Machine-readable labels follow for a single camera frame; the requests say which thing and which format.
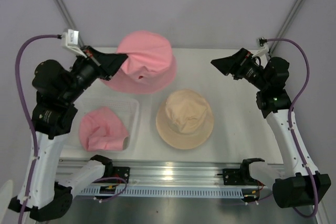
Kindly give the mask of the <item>pink bucket hat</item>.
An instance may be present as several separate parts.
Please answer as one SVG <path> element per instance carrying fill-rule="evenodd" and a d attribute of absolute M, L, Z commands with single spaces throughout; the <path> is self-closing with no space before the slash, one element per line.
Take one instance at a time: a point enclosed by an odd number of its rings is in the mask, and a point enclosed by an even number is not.
<path fill-rule="evenodd" d="M 104 106 L 87 113 L 79 124 L 82 147 L 93 151 L 122 151 L 128 130 L 118 116 Z"/>
<path fill-rule="evenodd" d="M 170 42 L 149 31 L 135 31 L 120 42 L 117 53 L 127 60 L 111 80 L 102 80 L 110 89 L 131 94 L 150 94 L 170 85 L 177 63 Z"/>

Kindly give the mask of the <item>beige bucket hat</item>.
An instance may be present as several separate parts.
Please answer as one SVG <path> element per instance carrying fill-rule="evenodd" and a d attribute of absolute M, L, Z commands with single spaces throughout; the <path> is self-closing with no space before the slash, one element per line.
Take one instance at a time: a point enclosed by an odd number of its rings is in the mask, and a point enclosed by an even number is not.
<path fill-rule="evenodd" d="M 214 116 L 199 93 L 182 89 L 172 92 L 156 114 L 161 139 L 173 148 L 191 150 L 205 143 L 214 128 Z"/>

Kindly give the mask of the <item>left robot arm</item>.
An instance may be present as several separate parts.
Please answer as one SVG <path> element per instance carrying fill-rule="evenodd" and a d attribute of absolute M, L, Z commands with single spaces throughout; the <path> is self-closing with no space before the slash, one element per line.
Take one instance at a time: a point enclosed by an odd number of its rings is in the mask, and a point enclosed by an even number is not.
<path fill-rule="evenodd" d="M 77 114 L 75 101 L 97 79 L 110 80 L 127 60 L 126 54 L 105 54 L 86 46 L 70 70 L 55 60 L 35 69 L 32 81 L 36 106 L 28 115 L 32 135 L 31 160 L 20 193 L 9 209 L 28 213 L 38 222 L 61 218 L 73 199 L 95 182 L 114 179 L 112 160 L 95 155 L 69 178 L 56 180 L 61 151 Z"/>

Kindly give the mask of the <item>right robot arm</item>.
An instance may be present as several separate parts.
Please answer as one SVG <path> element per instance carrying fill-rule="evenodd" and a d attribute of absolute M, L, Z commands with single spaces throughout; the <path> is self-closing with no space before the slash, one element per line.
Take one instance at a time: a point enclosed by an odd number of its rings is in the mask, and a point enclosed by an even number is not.
<path fill-rule="evenodd" d="M 316 207 L 331 186 L 328 174 L 322 174 L 311 160 L 299 131 L 285 84 L 289 62 L 272 57 L 265 66 L 260 57 L 241 48 L 232 56 L 214 59 L 211 64 L 223 75 L 245 79 L 258 89 L 256 103 L 270 126 L 283 160 L 281 175 L 262 158 L 242 161 L 239 178 L 245 185 L 260 182 L 272 190 L 280 208 Z"/>

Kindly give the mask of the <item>white plastic basket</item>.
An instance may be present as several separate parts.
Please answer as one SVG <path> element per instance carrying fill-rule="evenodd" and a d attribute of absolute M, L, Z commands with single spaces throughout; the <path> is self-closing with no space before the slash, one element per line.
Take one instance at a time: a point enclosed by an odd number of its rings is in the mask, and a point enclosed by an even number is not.
<path fill-rule="evenodd" d="M 122 151 L 93 151 L 93 152 L 125 152 L 135 142 L 138 133 L 138 120 L 140 115 L 139 102 L 132 98 L 111 98 L 111 97 L 86 97 L 77 103 L 78 113 L 75 116 L 73 125 L 69 134 L 68 145 L 80 151 L 85 151 L 79 140 L 79 124 L 83 116 L 87 113 L 108 107 L 122 121 L 128 130 L 129 137 L 124 141 Z"/>

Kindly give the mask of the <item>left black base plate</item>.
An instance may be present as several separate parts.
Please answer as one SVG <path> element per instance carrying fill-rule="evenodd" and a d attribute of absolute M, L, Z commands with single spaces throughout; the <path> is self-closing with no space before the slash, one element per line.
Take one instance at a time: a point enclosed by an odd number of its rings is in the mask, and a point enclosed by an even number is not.
<path fill-rule="evenodd" d="M 122 180 L 119 179 L 112 179 L 112 177 L 118 177 L 124 179 L 127 183 L 129 182 L 130 178 L 130 167 L 127 166 L 114 166 L 113 168 L 109 169 L 107 172 L 104 173 L 103 183 L 113 183 L 113 184 L 124 184 Z"/>

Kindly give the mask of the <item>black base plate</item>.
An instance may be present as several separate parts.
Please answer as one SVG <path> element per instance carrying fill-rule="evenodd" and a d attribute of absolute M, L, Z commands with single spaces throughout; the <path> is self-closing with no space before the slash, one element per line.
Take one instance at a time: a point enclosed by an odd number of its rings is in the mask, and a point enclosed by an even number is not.
<path fill-rule="evenodd" d="M 217 176 L 223 178 L 226 186 L 247 186 L 255 183 L 249 172 L 243 168 L 224 168 Z"/>
<path fill-rule="evenodd" d="M 122 180 L 119 179 L 112 179 L 112 177 L 118 177 L 124 179 L 127 183 L 129 182 L 130 178 L 130 167 L 127 166 L 114 166 L 113 168 L 109 169 L 107 172 L 104 173 L 103 183 L 113 183 L 113 184 L 124 184 Z"/>

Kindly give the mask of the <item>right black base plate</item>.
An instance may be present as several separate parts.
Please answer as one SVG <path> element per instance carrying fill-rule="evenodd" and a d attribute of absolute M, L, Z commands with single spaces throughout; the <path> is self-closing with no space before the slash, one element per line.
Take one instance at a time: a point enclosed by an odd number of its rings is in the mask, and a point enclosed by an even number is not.
<path fill-rule="evenodd" d="M 217 176 L 223 178 L 226 186 L 247 186 L 255 183 L 249 172 L 243 168 L 224 168 Z"/>

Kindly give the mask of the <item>aluminium mounting rail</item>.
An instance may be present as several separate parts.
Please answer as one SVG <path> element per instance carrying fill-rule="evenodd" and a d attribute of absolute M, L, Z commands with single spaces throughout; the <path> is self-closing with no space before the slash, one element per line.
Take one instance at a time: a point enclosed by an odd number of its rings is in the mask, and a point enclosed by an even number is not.
<path fill-rule="evenodd" d="M 129 167 L 131 186 L 220 187 L 222 170 L 239 168 L 240 163 L 113 161 L 114 166 Z"/>

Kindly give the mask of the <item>right aluminium frame post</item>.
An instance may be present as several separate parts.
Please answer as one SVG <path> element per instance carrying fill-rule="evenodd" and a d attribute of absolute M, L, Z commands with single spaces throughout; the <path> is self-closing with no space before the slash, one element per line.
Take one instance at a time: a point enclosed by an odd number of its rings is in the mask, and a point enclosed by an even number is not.
<path fill-rule="evenodd" d="M 290 29 L 291 25 L 293 24 L 294 20 L 296 19 L 297 15 L 299 14 L 300 10 L 302 9 L 306 0 L 295 0 L 292 4 L 288 14 L 286 15 L 285 20 L 282 22 L 277 34 L 276 38 L 285 38 L 288 30 Z"/>

